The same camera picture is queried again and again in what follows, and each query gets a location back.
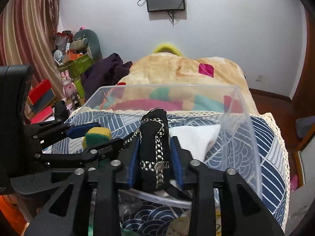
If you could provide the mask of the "pink rabbit toy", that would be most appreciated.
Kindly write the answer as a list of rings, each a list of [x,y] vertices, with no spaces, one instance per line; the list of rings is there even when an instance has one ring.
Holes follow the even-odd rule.
[[[72,82],[72,79],[69,75],[69,71],[65,70],[64,72],[61,72],[61,78],[62,78],[62,91],[66,98],[69,98],[73,100],[74,96],[77,94],[76,86]]]

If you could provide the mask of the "red box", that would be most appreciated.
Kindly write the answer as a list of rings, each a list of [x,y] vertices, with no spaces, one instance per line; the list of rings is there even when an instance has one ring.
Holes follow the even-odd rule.
[[[56,96],[52,85],[46,79],[30,90],[27,97],[27,104],[30,106],[32,112],[37,114],[51,105],[55,99]]]

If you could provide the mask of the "yellow green sponge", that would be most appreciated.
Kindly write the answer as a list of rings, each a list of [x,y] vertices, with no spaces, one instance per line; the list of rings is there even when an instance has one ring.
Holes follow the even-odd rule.
[[[83,149],[98,144],[103,144],[112,138],[110,129],[106,127],[93,127],[82,138]]]

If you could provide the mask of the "blue white patterned bedsheet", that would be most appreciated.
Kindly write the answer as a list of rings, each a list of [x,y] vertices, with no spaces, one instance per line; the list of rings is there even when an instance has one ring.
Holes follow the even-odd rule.
[[[87,110],[66,120],[66,124],[82,125],[98,122],[111,130],[112,138],[127,137],[139,126],[144,112],[138,114]],[[217,112],[178,111],[167,114],[169,129],[179,126],[221,125],[217,140],[206,152],[204,162],[209,168],[223,170],[233,167],[256,191],[281,228],[285,230],[290,196],[290,167],[288,152],[279,127],[270,113],[250,115],[248,123],[244,114]],[[54,154],[83,152],[81,138],[65,138],[50,147]],[[125,215],[123,228],[142,235],[166,235],[172,220],[184,211],[181,207],[153,204],[144,201],[142,211]]]

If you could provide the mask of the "clear plastic storage box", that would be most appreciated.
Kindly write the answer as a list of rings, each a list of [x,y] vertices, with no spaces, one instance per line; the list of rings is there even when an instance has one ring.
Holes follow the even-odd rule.
[[[112,137],[135,131],[154,108],[167,113],[170,135],[208,167],[234,168],[262,195],[262,173],[254,127],[235,86],[128,85],[101,87],[74,117],[76,124],[98,122]]]

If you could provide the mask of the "dark purple clothing pile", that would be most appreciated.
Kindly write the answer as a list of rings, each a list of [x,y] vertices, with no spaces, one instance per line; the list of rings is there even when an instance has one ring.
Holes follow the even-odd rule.
[[[132,65],[132,61],[124,63],[117,53],[112,53],[107,58],[99,60],[88,67],[81,74],[85,99],[89,99],[100,87],[116,85],[129,74]]]

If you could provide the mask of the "beige patterned fleece blanket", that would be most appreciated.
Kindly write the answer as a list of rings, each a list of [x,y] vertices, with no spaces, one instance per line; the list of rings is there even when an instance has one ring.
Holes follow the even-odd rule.
[[[221,57],[188,59],[171,53],[155,53],[135,62],[118,85],[198,84],[240,87],[249,113],[258,114],[245,75],[235,62]]]

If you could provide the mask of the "grey dinosaur plush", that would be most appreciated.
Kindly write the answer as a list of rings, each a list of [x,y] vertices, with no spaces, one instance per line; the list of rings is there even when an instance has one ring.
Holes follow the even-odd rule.
[[[86,51],[89,58],[99,61],[103,58],[97,34],[90,29],[79,30],[73,36],[70,49],[74,51]]]

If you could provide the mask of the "striped brown curtain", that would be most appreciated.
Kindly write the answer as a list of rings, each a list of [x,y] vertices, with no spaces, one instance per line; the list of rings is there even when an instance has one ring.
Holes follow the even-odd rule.
[[[59,0],[9,0],[1,12],[1,65],[32,65],[31,86],[48,79],[56,100],[64,97],[53,59]]]

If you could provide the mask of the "black pouch with silver chain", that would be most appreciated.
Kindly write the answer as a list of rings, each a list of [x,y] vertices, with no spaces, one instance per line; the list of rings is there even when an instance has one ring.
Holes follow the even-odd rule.
[[[171,179],[169,128],[167,112],[155,108],[145,114],[140,126],[124,138],[124,146],[139,142],[137,148],[138,167],[134,189],[154,192],[167,187]]]

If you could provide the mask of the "green bottle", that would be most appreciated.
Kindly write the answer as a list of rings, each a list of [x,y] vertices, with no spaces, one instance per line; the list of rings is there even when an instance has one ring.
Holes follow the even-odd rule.
[[[80,96],[80,98],[84,98],[85,96],[85,92],[84,92],[84,88],[81,84],[81,79],[80,78],[75,78],[74,79],[74,84],[76,86],[76,90],[78,95]]]

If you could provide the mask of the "green cardboard box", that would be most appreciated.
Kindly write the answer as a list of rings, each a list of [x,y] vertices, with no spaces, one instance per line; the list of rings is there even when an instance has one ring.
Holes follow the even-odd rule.
[[[66,70],[69,72],[71,78],[80,78],[81,74],[86,71],[90,66],[94,63],[93,60],[89,58],[89,56],[83,55],[76,60],[68,61],[66,64],[61,65],[58,67],[60,72],[65,72]]]

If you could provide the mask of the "red book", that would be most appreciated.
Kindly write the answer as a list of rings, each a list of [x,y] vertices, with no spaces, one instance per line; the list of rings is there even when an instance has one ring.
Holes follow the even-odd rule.
[[[47,118],[53,115],[53,109],[51,106],[46,107],[41,112],[37,113],[32,119],[31,124],[37,124],[44,122]]]

